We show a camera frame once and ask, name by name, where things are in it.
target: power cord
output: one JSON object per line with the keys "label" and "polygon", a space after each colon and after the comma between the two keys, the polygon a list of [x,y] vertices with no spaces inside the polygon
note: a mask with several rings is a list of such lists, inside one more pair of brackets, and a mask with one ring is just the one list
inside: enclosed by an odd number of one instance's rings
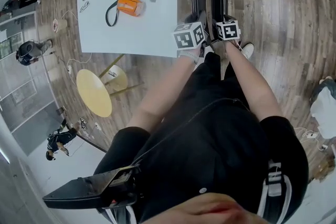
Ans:
{"label": "power cord", "polygon": [[[54,1],[54,5],[55,5],[55,11],[56,11],[56,15],[55,15],[55,17],[56,17],[56,20],[58,20],[58,16],[57,16],[57,14],[58,14],[58,12],[57,12],[57,5],[56,5],[56,1],[55,0],[53,0]],[[71,10],[67,10],[64,14],[63,14],[63,16],[61,17],[61,19],[63,19],[64,18],[64,16],[68,13],[68,12],[70,12],[70,13],[72,13],[72,15],[75,17],[75,19],[78,21],[78,18],[77,18],[77,16],[71,11]]]}
{"label": "power cord", "polygon": [[303,128],[303,127],[298,127],[298,128],[294,128],[294,129],[295,129],[295,130],[296,130],[296,129],[301,129],[301,130],[297,133],[297,135],[299,135],[302,131],[304,131],[304,133],[302,134],[301,138],[305,137],[306,140],[304,140],[304,141],[300,141],[301,144],[303,144],[303,143],[306,142],[306,141],[310,141],[310,140],[314,139],[314,140],[316,140],[316,142],[317,142],[316,147],[317,147],[317,149],[318,149],[319,151],[325,151],[325,150],[326,150],[326,148],[323,147],[323,146],[322,146],[322,148],[319,147],[320,142],[317,140],[316,137],[309,137],[309,136],[308,136],[308,133],[309,133],[309,132],[316,133],[317,135],[320,134],[319,132],[314,132],[314,131],[312,131],[312,130],[307,130],[306,128]]}
{"label": "power cord", "polygon": [[69,66],[70,61],[75,61],[75,62],[77,62],[77,63],[88,63],[88,61],[91,60],[91,57],[92,57],[92,53],[90,54],[89,59],[88,59],[87,61],[85,61],[85,62],[81,62],[81,61],[78,61],[78,60],[76,60],[76,59],[69,59],[69,60],[68,60],[68,63],[67,63],[67,66]]}
{"label": "power cord", "polygon": [[74,153],[72,153],[71,155],[69,155],[69,157],[74,156],[74,154],[76,153],[77,150],[79,150],[83,145],[84,145],[85,141],[74,151]]}

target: sleeve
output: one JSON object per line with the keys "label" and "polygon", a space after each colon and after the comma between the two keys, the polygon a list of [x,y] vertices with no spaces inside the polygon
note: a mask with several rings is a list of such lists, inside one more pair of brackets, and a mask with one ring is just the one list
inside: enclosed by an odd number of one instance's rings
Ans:
{"label": "sleeve", "polygon": [[24,66],[30,66],[30,61],[22,60],[20,64]]}
{"label": "sleeve", "polygon": [[283,117],[271,116],[260,122],[270,141],[270,155],[274,162],[281,162],[281,170],[292,184],[292,198],[286,219],[301,205],[305,196],[309,168],[306,153],[297,139],[293,126]]}
{"label": "sleeve", "polygon": [[139,127],[120,130],[113,138],[109,150],[98,164],[94,174],[130,165],[149,137],[149,132]]}

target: window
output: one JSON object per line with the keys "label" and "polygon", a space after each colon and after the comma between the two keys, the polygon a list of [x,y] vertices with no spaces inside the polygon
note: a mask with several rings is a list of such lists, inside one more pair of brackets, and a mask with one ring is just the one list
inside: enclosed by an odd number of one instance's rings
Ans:
{"label": "window", "polygon": [[17,33],[0,43],[0,59],[14,53],[23,43],[22,32]]}
{"label": "window", "polygon": [[27,100],[28,98],[32,97],[36,94],[36,87],[34,81],[31,80],[26,84],[23,84],[19,89],[12,92],[10,97],[15,105],[20,104],[21,102]]}

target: shoulder strap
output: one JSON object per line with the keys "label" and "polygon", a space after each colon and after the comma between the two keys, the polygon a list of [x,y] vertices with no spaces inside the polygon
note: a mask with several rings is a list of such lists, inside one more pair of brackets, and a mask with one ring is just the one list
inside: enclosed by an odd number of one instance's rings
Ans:
{"label": "shoulder strap", "polygon": [[288,176],[281,171],[281,163],[269,161],[268,176],[262,188],[257,215],[271,223],[282,224],[289,208],[292,187]]}

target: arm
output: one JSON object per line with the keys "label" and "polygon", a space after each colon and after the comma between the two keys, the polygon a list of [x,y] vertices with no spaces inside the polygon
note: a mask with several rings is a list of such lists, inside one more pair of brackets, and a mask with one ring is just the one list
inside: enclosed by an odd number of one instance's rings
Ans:
{"label": "arm", "polygon": [[56,142],[56,144],[61,151],[63,151],[65,154],[69,155],[69,151],[63,146],[62,143]]}
{"label": "arm", "polygon": [[38,61],[38,58],[35,58],[35,59],[33,59],[33,60],[30,60],[30,61],[29,61],[29,64],[31,65],[32,63],[37,62],[37,61]]}
{"label": "arm", "polygon": [[[200,48],[189,52],[199,55]],[[193,59],[179,57],[165,76],[148,91],[127,127],[153,131],[179,97],[194,68]]]}
{"label": "arm", "polygon": [[225,48],[252,113],[259,121],[283,116],[272,89],[258,70],[231,42],[226,42]]}

